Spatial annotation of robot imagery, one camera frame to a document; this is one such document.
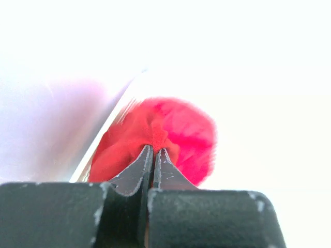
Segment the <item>dark red t shirt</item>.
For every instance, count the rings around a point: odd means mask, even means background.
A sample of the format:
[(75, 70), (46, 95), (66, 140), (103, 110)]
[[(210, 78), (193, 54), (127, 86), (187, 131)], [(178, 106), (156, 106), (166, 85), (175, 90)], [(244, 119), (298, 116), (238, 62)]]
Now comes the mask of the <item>dark red t shirt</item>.
[(195, 186), (214, 170), (217, 133), (201, 109), (175, 98), (149, 98), (133, 106), (104, 133), (94, 154), (89, 182), (114, 178), (145, 145), (165, 148), (173, 165)]

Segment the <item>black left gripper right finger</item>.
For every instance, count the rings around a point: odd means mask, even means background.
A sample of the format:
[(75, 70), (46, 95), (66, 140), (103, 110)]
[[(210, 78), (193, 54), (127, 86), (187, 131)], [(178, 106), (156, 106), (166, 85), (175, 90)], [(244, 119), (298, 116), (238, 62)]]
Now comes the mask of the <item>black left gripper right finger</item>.
[(262, 193), (200, 190), (161, 149), (148, 192), (149, 247), (285, 247), (273, 204)]

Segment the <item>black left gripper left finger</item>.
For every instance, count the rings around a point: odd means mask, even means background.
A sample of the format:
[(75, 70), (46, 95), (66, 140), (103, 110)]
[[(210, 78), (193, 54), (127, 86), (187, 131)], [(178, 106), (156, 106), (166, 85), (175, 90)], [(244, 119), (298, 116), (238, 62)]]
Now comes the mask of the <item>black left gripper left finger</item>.
[(1, 185), (1, 247), (143, 247), (153, 149), (105, 182)]

